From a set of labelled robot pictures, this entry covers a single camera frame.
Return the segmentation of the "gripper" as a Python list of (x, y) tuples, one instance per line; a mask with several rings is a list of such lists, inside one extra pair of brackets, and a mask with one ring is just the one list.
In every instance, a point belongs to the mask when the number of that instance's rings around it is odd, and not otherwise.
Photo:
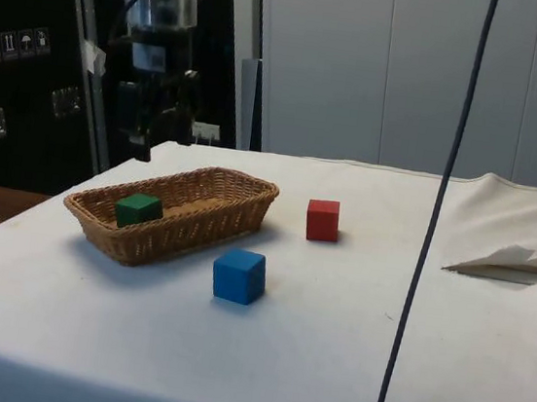
[[(199, 106), (198, 72), (191, 69), (191, 35), (197, 26), (198, 0), (138, 0), (126, 13), (132, 67), (140, 77), (179, 81), (172, 139), (193, 143), (193, 124)], [(134, 125), (129, 133), (133, 157), (151, 160), (151, 127), (158, 110), (159, 86), (141, 80), (134, 101)]]

